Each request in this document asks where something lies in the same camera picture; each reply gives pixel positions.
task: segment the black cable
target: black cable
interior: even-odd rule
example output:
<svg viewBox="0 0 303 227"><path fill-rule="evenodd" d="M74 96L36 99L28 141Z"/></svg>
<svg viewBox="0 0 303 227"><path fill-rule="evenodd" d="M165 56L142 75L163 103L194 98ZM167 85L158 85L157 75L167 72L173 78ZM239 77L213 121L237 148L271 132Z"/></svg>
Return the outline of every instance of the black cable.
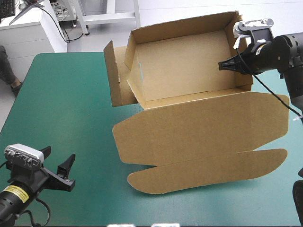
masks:
<svg viewBox="0 0 303 227"><path fill-rule="evenodd" d="M68 34L67 34L67 31L65 30L65 27L63 27L63 30L64 30L64 32L66 33L66 36L67 36L67 41L75 41L75 40L77 40L77 39L80 39L83 35L84 35L84 33L82 32L82 35L80 35L78 38L75 38L75 39L70 39L70 37L68 36Z"/></svg>
<svg viewBox="0 0 303 227"><path fill-rule="evenodd" d="M39 8L39 9L41 9L41 10L44 11L45 13L47 13L47 14L49 15L49 17L52 19L52 21L54 22L54 24L56 25L56 28L57 28L57 30L58 30L60 36L62 37L62 39L63 39L67 44L69 44L71 41L80 39L80 38L83 36L83 32L82 32L82 35L79 36L78 38L76 38L76 39L69 39L69 38L68 38L68 39L66 40L66 39L64 38L64 36L61 34L61 31L60 31L58 25L56 24L56 21L54 20L54 18L52 17L52 15L50 15L49 12L47 12L44 8L42 8L42 7L38 6L38 5L36 5L36 4L32 3L32 2L30 2L29 0L24 0L24 1L26 1L28 4L33 5L34 7L37 7L37 8Z"/></svg>
<svg viewBox="0 0 303 227"><path fill-rule="evenodd" d="M0 169L1 169L6 163L7 163L7 161L4 162L4 163L2 163L2 164L0 165Z"/></svg>
<svg viewBox="0 0 303 227"><path fill-rule="evenodd" d="M290 111L294 112L296 115L298 115L299 117L301 117L301 114L299 114L299 112L297 112L296 110L294 110L293 108L291 108L289 105L287 105L279 96L277 96L272 90L269 89L269 87L267 87L257 76L255 73L252 72L252 70L250 69L250 67L246 64L246 62L243 60L242 56L239 53L238 48L236 48L237 54L240 58L240 61L244 64L244 66L247 68L247 70L249 71L249 73L263 86L266 88L267 91L269 91L274 97L276 97L287 109L289 109Z"/></svg>
<svg viewBox="0 0 303 227"><path fill-rule="evenodd" d="M51 219L51 209L49 208L49 206L46 204L46 202L42 201L41 199L39 199L38 197L36 198L36 201L41 203L42 205L45 206L46 210L47 210L47 221L43 226L46 226L49 222L49 220Z"/></svg>
<svg viewBox="0 0 303 227"><path fill-rule="evenodd" d="M50 210L49 206L44 201L42 201L41 199L39 199L38 197L36 197L36 201L39 202L39 203L41 203L42 205L44 205L45 208L46 208L46 210L47 210L48 217L47 217L47 221L46 221L46 223L44 225L40 225L38 223L35 223L34 216L33 216L32 212L30 210L23 211L21 213L21 215L23 215L25 213L28 214L29 218L30 218L30 224L33 227L44 227L44 226L46 226L48 224L49 220L51 219L51 210Z"/></svg>

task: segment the shoe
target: shoe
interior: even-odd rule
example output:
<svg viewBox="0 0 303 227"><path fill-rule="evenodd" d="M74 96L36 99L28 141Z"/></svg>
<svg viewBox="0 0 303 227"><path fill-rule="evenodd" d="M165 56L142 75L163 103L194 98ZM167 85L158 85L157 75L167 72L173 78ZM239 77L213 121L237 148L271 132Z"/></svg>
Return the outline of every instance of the shoe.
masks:
<svg viewBox="0 0 303 227"><path fill-rule="evenodd" d="M17 95L19 94L21 87L22 87L22 83L17 87L14 87L14 88L10 87L11 91L14 93L15 97L17 97Z"/></svg>

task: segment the green tabletop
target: green tabletop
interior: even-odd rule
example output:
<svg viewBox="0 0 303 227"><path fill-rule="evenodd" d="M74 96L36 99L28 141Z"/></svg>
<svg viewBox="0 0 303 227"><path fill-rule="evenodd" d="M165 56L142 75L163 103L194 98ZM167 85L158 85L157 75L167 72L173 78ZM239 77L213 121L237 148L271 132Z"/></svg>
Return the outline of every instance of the green tabletop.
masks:
<svg viewBox="0 0 303 227"><path fill-rule="evenodd" d="M276 71L261 78L277 93L287 94ZM254 90L264 91L259 84ZM139 105L112 107L109 94L103 53L40 54L7 118L0 151L14 143L36 149L51 145L45 166L53 171L71 153L76 154L70 174L76 179L74 190L44 190L40 195L51 207L50 225L299 225L292 185L303 167L300 122L290 120L286 136L262 147L289 152L287 160L264 177L148 195L127 183L130 173L145 167L122 163L112 135L114 124L142 109ZM8 178L9 171L1 169L0 188ZM36 221L43 223L43 206L33 202L29 208ZM17 224L29 224L28 216Z"/></svg>

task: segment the open cardboard box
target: open cardboard box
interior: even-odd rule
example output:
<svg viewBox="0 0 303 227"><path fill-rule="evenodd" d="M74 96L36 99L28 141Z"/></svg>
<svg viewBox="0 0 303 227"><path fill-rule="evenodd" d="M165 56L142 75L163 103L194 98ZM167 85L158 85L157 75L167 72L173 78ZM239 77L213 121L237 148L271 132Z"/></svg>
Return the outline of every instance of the open cardboard box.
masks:
<svg viewBox="0 0 303 227"><path fill-rule="evenodd" d="M288 110L250 92L251 75L219 71L236 54L240 20L233 11L156 24L133 30L127 47L104 49L112 105L144 109L113 128L120 158L157 166L130 174L134 188L166 193L251 179L286 158L283 149L253 150L287 133Z"/></svg>

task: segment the white floor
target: white floor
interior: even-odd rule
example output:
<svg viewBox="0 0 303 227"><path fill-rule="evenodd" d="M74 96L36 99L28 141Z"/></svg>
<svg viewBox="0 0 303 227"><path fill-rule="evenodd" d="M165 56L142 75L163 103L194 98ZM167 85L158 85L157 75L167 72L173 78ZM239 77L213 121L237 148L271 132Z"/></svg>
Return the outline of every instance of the white floor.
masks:
<svg viewBox="0 0 303 227"><path fill-rule="evenodd" d="M106 0L83 0L86 14L104 13ZM141 25L151 25L175 19L238 10L245 20L272 18L274 36L303 32L303 1L299 0L140 0ZM116 0L116 11L132 10L133 0ZM114 46L127 44L134 22L90 26L90 35L68 45L68 52L100 52L113 40ZM80 27L67 29L70 39L82 33ZM10 88L0 81L0 129L2 128L14 96Z"/></svg>

